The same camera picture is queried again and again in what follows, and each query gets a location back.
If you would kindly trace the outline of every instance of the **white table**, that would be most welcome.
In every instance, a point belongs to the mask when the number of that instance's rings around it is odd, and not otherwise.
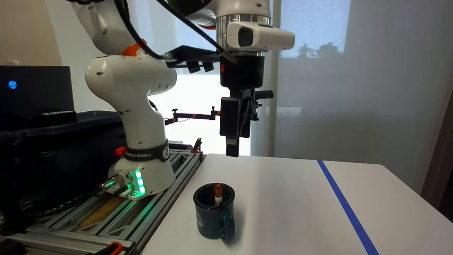
[[[207,155],[143,254],[453,254],[453,224],[385,167],[324,163],[328,173],[314,160]],[[369,243],[359,239],[329,173]],[[236,191],[233,244],[198,233],[193,193],[210,182]]]

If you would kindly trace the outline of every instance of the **blue tape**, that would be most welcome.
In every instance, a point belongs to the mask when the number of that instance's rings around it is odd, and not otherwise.
[[[351,206],[347,202],[346,198],[344,197],[343,193],[341,192],[340,188],[338,187],[337,183],[333,179],[332,175],[330,174],[329,170],[327,169],[326,165],[322,160],[318,160],[318,164],[321,167],[327,181],[332,187],[333,192],[337,196],[338,201],[340,201],[341,206],[343,207],[344,212],[346,213],[349,221],[354,227],[357,235],[359,236],[360,242],[362,242],[363,247],[365,248],[368,255],[379,255],[374,246],[373,242],[371,241],[370,237],[366,233],[365,229],[363,229],[362,224],[360,223],[359,219],[357,218],[356,214],[352,210]]]

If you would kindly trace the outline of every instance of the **mug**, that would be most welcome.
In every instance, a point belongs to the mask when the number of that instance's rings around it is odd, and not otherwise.
[[[215,206],[214,186],[223,187],[222,202]],[[234,240],[236,225],[234,222],[234,198],[236,194],[229,185],[209,183],[199,187],[193,202],[197,213],[197,226],[200,234],[209,239],[219,239],[226,243]]]

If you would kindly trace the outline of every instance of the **black strap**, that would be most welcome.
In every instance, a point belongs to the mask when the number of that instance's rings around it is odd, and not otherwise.
[[[161,145],[149,149],[131,149],[126,147],[124,158],[131,161],[149,161],[159,159],[162,162],[170,158],[170,149],[168,139]]]

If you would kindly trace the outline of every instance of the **mug handle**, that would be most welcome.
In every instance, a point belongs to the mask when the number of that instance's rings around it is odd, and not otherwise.
[[[229,243],[234,240],[234,237],[236,235],[236,224],[234,222],[234,217],[229,211],[223,211],[222,221],[224,229],[222,240],[226,243]]]

